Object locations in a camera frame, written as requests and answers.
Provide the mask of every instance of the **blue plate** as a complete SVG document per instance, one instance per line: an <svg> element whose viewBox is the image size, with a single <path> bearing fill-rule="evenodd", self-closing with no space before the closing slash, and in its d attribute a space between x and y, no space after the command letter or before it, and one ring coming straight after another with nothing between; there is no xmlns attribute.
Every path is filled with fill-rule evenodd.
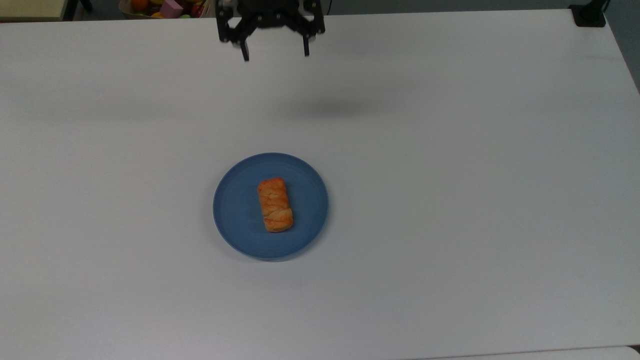
<svg viewBox="0 0 640 360"><path fill-rule="evenodd" d="M258 184L282 177L287 185L293 226L281 233L264 228ZM234 249L262 260L289 257L307 247L324 226L329 198L320 175L295 156L268 152L246 158L222 178L213 197L213 219Z"/></svg>

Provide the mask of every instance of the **plate rim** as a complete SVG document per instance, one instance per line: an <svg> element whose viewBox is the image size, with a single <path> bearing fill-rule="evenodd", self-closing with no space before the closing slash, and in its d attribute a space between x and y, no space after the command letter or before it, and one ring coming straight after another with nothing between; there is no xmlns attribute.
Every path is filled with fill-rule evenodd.
<svg viewBox="0 0 640 360"><path fill-rule="evenodd" d="M250 161L251 159L257 158L259 156L269 156L269 155L277 155L277 156L285 156L288 158L293 158L297 161L302 162L303 164L305 164L306 166L308 166L314 173L315 175L318 176L318 179L320 179L320 183L323 186L323 190L324 190L324 195L325 195L325 199L326 199L326 211L324 213L324 218L322 221L322 224L320 225L320 228L318 230L318 232L314 235L314 237L311 239L311 241L309 241L305 246L303 246L301 249L296 250L295 252L288 254L288 255L284 255L284 256L278 256L275 258L260 258L257 256L253 256L251 254L247 254L246 252L238 249L237 247L235 247L231 242L229 242L229 240L227 239L227 237L225 237L225 235L220 231L220 227L218 225L218 221L216 220L216 199L218 198L218 190L220 189L220 184L225 180L225 178L227 178L227 176L229 176L229 174L231 172L233 172L234 169L236 169L237 167L241 166L242 163L244 163L245 161ZM316 240L318 239L319 235L322 233L322 231L324 230L324 227L326 225L326 221L329 218L329 208L330 208L330 202L329 202L329 191L326 188L326 184L324 183L324 179L322 178L322 176L320 176L320 173L313 167L311 166L309 163L307 163L306 161L302 160L301 158L291 155L291 154L287 154L285 152L261 152L259 154L254 154L251 155L245 159L242 159L240 161L238 161L236 164L234 164L234 166L230 167L225 174L222 176L222 178L220 179L220 181L218 181L218 185L216 186L216 191L213 194L213 202L212 202L212 217L213 217L213 222L216 224L216 229L218 230L218 233L220 234L220 236L222 236L222 238L225 240L225 242L227 244L229 244L229 246L231 246L234 250L238 251L239 253L248 256L250 258L253 259L258 259L258 260L263 260L263 261L278 261L278 260L284 260L284 259L289 259L289 258L293 258L294 256L304 252L305 250L307 250L314 242L316 242Z"/></svg>

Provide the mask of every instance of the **bread roll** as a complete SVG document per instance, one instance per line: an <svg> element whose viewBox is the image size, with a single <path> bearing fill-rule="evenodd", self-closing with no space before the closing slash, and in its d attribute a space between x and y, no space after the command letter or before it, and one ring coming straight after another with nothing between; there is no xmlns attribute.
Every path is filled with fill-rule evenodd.
<svg viewBox="0 0 640 360"><path fill-rule="evenodd" d="M258 198L262 207L264 227L271 233L279 233L293 226L293 212L284 179L274 177L258 185Z"/></svg>

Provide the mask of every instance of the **black clamp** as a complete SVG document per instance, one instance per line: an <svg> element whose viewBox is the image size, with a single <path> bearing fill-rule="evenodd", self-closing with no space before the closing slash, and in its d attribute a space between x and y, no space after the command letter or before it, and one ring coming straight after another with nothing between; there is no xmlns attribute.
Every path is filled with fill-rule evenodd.
<svg viewBox="0 0 640 360"><path fill-rule="evenodd" d="M240 22L234 27L229 20L234 16L234 3L229 0L215 0L218 35L222 42L232 42L242 49L245 61L249 61L249 50L246 39L257 29L281 28L289 29L302 35L305 56L309 56L309 39L316 34L324 33L324 16L320 0L302 1L303 9L314 17L307 20L300 11L300 0L237 0L237 12Z"/></svg>
<svg viewBox="0 0 640 360"><path fill-rule="evenodd" d="M581 28L604 28L607 21L604 12L611 0L592 0L587 5L570 5L573 21Z"/></svg>

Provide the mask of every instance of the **robotic arm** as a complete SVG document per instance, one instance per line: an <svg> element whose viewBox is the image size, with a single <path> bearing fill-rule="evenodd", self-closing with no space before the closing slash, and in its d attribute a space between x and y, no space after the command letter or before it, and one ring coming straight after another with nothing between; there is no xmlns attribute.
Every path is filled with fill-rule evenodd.
<svg viewBox="0 0 640 360"><path fill-rule="evenodd" d="M249 61L246 39L257 29L289 29L302 35L305 56L309 56L309 39L324 33L324 17L320 0L214 0L220 41L232 42L242 49L245 61ZM300 4L314 18L309 21L299 11ZM229 20L234 12L241 16L234 27Z"/></svg>

